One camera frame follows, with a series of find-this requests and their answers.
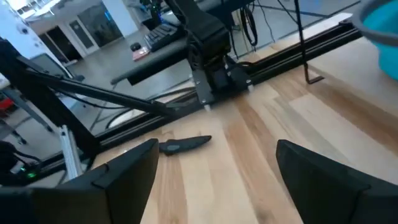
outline metal pole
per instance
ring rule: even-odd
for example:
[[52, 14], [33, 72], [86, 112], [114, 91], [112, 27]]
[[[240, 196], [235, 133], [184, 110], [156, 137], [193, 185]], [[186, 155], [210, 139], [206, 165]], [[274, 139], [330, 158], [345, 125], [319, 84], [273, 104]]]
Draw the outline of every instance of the metal pole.
[[63, 156], [65, 158], [65, 165], [67, 167], [68, 177], [69, 180], [72, 180], [83, 174], [79, 155], [77, 153], [75, 138], [73, 136], [73, 133], [68, 129], [66, 125], [63, 125], [59, 129], [61, 136], [61, 147]]
[[308, 74], [307, 58], [306, 58], [306, 53], [305, 53], [303, 25], [301, 23], [299, 0], [294, 0], [294, 5], [295, 5], [296, 16], [297, 16], [298, 34], [300, 35], [300, 46], [301, 46], [302, 62], [303, 62], [303, 66], [304, 66], [305, 81], [308, 84], [316, 83], [316, 82], [322, 80], [323, 77], [319, 76], [319, 77], [316, 77], [316, 78], [310, 80], [310, 76]]

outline wooden table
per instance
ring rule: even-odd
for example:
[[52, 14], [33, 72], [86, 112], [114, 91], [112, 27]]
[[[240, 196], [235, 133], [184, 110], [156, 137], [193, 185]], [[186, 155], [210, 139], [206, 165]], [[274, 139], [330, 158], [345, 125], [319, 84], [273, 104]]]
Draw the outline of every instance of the wooden table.
[[[308, 28], [314, 35], [349, 14]], [[297, 35], [250, 55], [258, 60], [298, 41]], [[307, 85], [295, 68], [225, 101], [193, 113], [98, 156], [98, 166], [149, 138], [164, 141], [210, 134], [196, 151], [160, 156], [142, 223], [301, 223], [275, 159], [288, 139], [368, 174], [398, 184], [397, 130], [383, 112], [352, 100], [323, 80]]]

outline knife blade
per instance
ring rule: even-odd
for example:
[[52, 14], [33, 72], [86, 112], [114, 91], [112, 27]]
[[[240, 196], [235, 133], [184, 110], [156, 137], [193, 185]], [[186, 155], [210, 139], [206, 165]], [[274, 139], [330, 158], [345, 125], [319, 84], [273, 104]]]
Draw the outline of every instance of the knife blade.
[[197, 136], [186, 139], [169, 139], [166, 142], [159, 143], [159, 151], [166, 156], [172, 156], [176, 153], [187, 152], [196, 149], [210, 141], [211, 136]]

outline gray floor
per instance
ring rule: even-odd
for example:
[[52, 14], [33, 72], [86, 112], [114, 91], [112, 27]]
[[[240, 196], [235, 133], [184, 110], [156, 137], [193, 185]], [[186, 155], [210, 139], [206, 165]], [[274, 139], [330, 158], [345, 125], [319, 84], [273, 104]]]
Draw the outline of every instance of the gray floor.
[[[282, 2], [288, 7], [292, 8], [293, 0]], [[302, 4], [302, 11], [313, 12], [317, 14], [333, 14], [335, 11], [345, 8], [354, 0], [300, 0]], [[261, 0], [261, 4], [280, 7], [276, 0]], [[345, 12], [353, 12], [357, 6], [344, 9]], [[296, 25], [291, 18], [284, 11], [264, 8], [269, 25], [272, 29], [275, 40], [296, 31]], [[259, 34], [259, 43], [257, 49], [269, 43], [272, 43], [270, 30], [266, 26], [264, 16], [260, 7], [254, 10], [254, 17]], [[321, 17], [302, 15], [304, 25], [319, 21]], [[186, 60], [170, 67], [151, 78], [131, 86], [127, 80], [118, 83], [116, 86], [110, 85], [110, 80], [129, 70], [134, 66], [132, 61], [132, 53], [129, 50], [130, 44], [134, 42], [142, 42], [142, 35], [144, 32], [136, 33], [126, 39], [118, 40], [101, 50], [89, 55], [84, 60], [72, 65], [70, 69], [76, 73], [84, 75], [85, 83], [90, 85], [100, 86], [109, 90], [114, 89], [117, 92], [124, 93], [139, 98], [148, 98], [150, 96], [162, 93], [163, 91], [173, 87], [174, 85], [188, 79], [190, 74], [190, 67]], [[248, 51], [245, 47], [241, 32], [234, 32], [234, 40], [238, 55], [246, 54]], [[103, 105], [104, 102], [90, 99], [91, 102]], [[84, 108], [82, 104], [77, 104], [73, 109], [73, 113], [78, 119], [88, 128], [93, 134], [98, 134], [104, 131], [106, 124], [111, 119], [107, 118], [109, 115], [118, 112], [117, 110], [101, 110], [92, 106]], [[17, 126], [17, 131], [28, 141], [28, 146], [20, 146], [12, 136], [8, 136], [5, 140], [13, 143], [19, 150], [24, 153], [35, 155], [41, 159], [51, 156], [60, 151], [60, 143], [58, 136], [54, 133], [48, 133], [39, 123], [33, 119], [19, 124], [23, 119], [28, 117], [27, 113], [22, 110], [17, 110], [10, 115], [6, 121]], [[93, 125], [95, 120], [102, 120]], [[52, 178], [43, 180], [36, 185], [53, 187], [57, 184], [61, 174], [55, 174]]]

